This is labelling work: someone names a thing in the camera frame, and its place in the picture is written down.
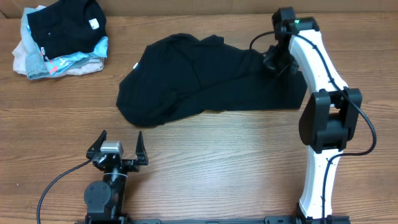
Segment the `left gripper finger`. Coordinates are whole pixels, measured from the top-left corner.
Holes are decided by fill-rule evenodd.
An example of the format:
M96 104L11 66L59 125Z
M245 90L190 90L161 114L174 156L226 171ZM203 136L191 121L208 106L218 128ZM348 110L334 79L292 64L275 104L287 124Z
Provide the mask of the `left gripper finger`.
M136 156L138 161L146 161L147 160L147 153L144 146L144 139L142 131L139 131L139 135L137 138L136 144Z
M100 147L102 143L106 140L107 131L103 130L98 139L88 148L87 154L95 154L96 152L100 151Z

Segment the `black t-shirt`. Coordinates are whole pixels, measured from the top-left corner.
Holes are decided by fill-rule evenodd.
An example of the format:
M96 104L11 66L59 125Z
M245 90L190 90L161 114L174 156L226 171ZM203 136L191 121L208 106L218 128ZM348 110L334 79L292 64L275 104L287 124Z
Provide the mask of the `black t-shirt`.
M255 50L211 35L174 34L148 45L119 84L116 106L136 126L158 126L205 110L299 109L307 91L300 72L272 72Z

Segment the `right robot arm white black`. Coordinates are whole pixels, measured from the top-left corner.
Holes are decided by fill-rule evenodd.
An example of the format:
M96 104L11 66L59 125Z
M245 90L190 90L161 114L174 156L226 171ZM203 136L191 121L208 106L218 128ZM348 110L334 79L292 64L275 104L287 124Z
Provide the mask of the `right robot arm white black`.
M362 95L350 89L336 72L312 17L299 19L291 7L272 15L277 45L269 48L265 67L278 75L303 75L310 99L299 120L299 135L307 147L302 196L292 223L349 223L335 216L331 195L338 154L353 138Z

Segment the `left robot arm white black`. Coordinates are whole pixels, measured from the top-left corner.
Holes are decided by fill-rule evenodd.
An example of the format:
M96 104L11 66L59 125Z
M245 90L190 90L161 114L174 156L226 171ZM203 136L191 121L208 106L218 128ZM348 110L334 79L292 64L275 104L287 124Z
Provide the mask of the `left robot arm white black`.
M85 189L84 201L87 206L85 223L132 223L123 212L124 194L128 173L140 171L149 159L145 150L143 134L140 132L136 144L136 158L123 158L120 141L108 141L107 132L87 150L86 157L103 172L103 178L92 182Z

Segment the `light blue printed garment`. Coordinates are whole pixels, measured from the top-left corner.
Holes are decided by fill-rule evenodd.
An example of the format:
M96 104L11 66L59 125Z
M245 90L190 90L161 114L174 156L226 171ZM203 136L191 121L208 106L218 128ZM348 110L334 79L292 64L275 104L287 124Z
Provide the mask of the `light blue printed garment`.
M90 53L75 52L49 60L44 48L41 47L40 54L51 77L94 73L104 67L104 60L108 56L108 37L102 37Z

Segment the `grey denim garment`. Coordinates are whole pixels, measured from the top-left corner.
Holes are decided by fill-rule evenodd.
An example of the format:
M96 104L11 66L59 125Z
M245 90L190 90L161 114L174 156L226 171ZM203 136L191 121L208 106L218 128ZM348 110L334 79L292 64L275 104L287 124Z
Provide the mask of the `grey denim garment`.
M14 49L14 70L30 80L63 75L85 75L103 68L92 55L95 43L78 40L64 26L60 4L25 8L21 18L21 41Z

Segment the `pale pink garment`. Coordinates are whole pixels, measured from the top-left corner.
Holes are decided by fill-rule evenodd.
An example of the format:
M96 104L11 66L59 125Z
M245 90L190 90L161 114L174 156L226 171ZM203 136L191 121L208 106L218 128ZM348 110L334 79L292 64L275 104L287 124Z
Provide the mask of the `pale pink garment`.
M40 78L57 78L51 77L45 66L40 50L33 43L30 35L30 27L27 22L29 13L37 12L44 9L45 6L39 5L36 8L25 8L21 18L21 38L18 46L12 51L14 56L13 70L19 74L25 75L29 80Z

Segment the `folded black shirt on pile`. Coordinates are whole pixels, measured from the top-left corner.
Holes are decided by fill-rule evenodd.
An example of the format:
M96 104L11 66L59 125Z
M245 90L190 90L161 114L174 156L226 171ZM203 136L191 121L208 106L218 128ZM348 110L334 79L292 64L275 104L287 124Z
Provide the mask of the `folded black shirt on pile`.
M95 0L59 0L27 14L34 42L45 61L91 53L106 36L106 16Z

